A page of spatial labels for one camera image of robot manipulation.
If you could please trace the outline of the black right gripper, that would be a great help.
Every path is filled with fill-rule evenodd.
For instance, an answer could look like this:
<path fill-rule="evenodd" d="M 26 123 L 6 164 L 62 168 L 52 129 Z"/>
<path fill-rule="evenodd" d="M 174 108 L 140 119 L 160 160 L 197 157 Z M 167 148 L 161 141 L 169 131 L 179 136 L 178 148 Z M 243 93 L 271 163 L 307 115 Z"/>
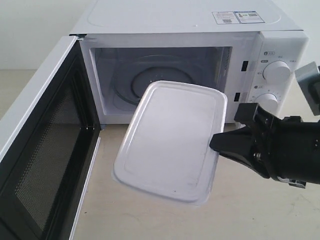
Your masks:
<path fill-rule="evenodd" d="M 253 159 L 253 138 L 260 161 L 278 182 L 304 187 L 320 183 L 320 124 L 300 116 L 283 119 L 258 103 L 241 103 L 234 120 L 245 127 L 214 134 L 209 147 L 231 160 Z"/>

